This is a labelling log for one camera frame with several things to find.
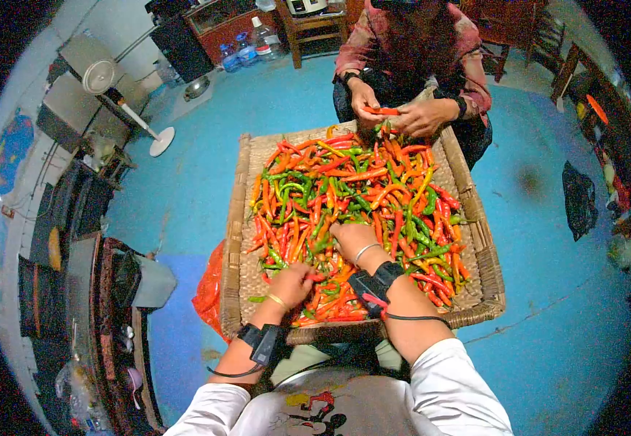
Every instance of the red plastic bag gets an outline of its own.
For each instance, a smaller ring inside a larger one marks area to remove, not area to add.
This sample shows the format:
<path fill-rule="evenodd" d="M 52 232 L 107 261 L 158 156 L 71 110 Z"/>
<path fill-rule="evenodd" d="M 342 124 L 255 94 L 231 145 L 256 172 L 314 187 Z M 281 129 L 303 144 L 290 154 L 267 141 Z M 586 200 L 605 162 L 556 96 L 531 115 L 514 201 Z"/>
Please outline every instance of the red plastic bag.
<path fill-rule="evenodd" d="M 202 318 L 216 333 L 226 341 L 231 343 L 221 332 L 219 324 L 219 289 L 221 286 L 221 260 L 224 258 L 224 241 L 212 251 L 207 263 L 207 270 L 199 280 L 197 285 L 197 295 L 192 299 L 192 306 L 197 311 L 199 318 Z"/>

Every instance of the silver bangle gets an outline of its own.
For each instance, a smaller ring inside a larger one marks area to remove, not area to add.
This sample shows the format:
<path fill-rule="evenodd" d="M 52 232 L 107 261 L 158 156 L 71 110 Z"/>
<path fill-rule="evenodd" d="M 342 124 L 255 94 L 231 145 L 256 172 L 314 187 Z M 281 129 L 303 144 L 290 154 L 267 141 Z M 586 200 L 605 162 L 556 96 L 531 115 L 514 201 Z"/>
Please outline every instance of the silver bangle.
<path fill-rule="evenodd" d="M 359 250 L 359 252 L 357 253 L 357 255 L 355 256 L 355 265 L 357 265 L 359 263 L 359 258 L 362 257 L 363 252 L 367 251 L 368 249 L 370 249 L 371 247 L 376 247 L 379 246 L 378 243 L 371 243 L 369 245 L 367 245 L 366 247 L 364 247 L 363 249 Z"/>

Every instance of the woven basket tray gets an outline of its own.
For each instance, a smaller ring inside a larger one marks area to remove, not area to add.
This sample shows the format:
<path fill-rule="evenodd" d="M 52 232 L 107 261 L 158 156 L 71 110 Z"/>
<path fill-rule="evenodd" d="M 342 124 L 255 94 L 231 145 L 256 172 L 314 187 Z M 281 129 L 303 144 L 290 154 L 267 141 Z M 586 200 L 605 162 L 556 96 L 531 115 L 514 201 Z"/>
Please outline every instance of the woven basket tray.
<path fill-rule="evenodd" d="M 339 124 L 334 134 L 343 135 L 357 129 L 354 121 Z M 237 333 L 243 321 L 247 322 L 258 303 L 248 301 L 250 296 L 268 293 L 268 285 L 262 280 L 258 258 L 262 250 L 248 255 L 241 253 L 253 245 L 256 234 L 250 213 L 249 191 L 263 169 L 265 161 L 283 137 L 291 144 L 305 140 L 325 138 L 326 128 L 305 130 L 286 135 L 268 135 L 240 138 L 240 151 L 235 172 L 235 184 L 228 211 L 226 243 L 221 275 L 221 329 L 230 338 Z M 442 316 L 452 328 L 477 324 L 494 319 L 504 311 L 504 282 L 497 259 L 490 228 L 480 197 L 475 189 L 470 171 L 465 163 L 459 143 L 450 127 L 443 129 L 432 146 L 435 161 L 439 165 L 434 172 L 434 182 L 459 198 L 461 215 L 471 222 L 461 225 L 465 249 L 461 255 L 472 281 L 453 298 L 453 309 Z M 385 336 L 381 321 L 338 322 L 294 328 L 287 336 L 288 344 L 351 342 L 362 336 Z"/>

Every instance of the fan base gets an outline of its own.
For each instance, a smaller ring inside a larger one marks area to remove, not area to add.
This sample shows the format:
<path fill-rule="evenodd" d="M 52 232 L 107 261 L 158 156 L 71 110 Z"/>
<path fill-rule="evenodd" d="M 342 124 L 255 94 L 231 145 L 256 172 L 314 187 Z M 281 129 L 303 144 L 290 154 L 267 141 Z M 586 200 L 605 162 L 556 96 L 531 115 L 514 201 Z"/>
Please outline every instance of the fan base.
<path fill-rule="evenodd" d="M 151 149 L 148 151 L 148 153 L 153 157 L 160 156 L 160 154 L 168 148 L 172 142 L 172 138 L 175 137 L 175 128 L 168 127 L 164 129 L 161 133 L 159 133 L 158 137 L 161 140 L 154 140 L 153 144 L 151 144 Z"/>

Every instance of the hand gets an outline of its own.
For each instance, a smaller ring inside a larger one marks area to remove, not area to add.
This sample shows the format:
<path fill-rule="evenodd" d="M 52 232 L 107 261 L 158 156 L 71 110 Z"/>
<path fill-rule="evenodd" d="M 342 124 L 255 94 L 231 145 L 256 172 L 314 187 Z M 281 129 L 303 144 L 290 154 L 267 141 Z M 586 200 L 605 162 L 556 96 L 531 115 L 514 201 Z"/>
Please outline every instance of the hand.
<path fill-rule="evenodd" d="M 388 118 L 387 115 L 374 115 L 364 111 L 364 107 L 378 109 L 381 107 L 373 93 L 373 88 L 364 83 L 361 79 L 352 77 L 347 82 L 347 86 L 352 92 L 352 109 L 359 119 L 360 124 L 365 128 L 373 128 Z"/>
<path fill-rule="evenodd" d="M 269 291 L 279 297 L 289 309 L 293 309 L 306 298 L 313 287 L 312 280 L 304 280 L 306 275 L 316 270 L 300 262 L 294 263 L 276 274 Z"/>
<path fill-rule="evenodd" d="M 373 243 L 378 244 L 373 227 L 366 224 L 339 224 L 330 226 L 330 233 L 337 239 L 337 250 L 350 262 L 355 261 L 359 251 Z M 368 271 L 376 272 L 383 262 L 391 260 L 386 250 L 381 246 L 371 247 L 362 253 L 357 266 Z"/>
<path fill-rule="evenodd" d="M 411 137 L 434 135 L 439 126 L 459 117 L 459 104 L 450 98 L 413 102 L 398 108 L 398 130 Z"/>

